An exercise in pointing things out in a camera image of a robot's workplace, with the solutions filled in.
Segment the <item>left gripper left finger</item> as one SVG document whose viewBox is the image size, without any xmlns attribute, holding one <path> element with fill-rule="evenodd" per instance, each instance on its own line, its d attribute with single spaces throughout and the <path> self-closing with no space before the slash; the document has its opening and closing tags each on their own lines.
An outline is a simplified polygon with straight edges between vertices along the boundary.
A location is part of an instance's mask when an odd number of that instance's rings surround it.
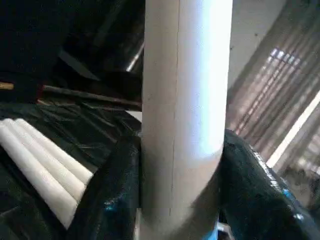
<svg viewBox="0 0 320 240">
<path fill-rule="evenodd" d="M 138 136 L 123 136 L 87 184 L 68 240 L 132 240 L 140 196 Z"/>
</svg>

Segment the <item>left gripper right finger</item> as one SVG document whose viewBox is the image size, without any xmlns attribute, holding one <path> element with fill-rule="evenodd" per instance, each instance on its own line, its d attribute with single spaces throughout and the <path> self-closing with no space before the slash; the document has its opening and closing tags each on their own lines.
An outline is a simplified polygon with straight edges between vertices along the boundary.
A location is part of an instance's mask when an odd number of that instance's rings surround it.
<svg viewBox="0 0 320 240">
<path fill-rule="evenodd" d="M 261 156 L 231 130 L 219 164 L 221 203 L 236 240 L 312 240 L 314 219 Z"/>
</svg>

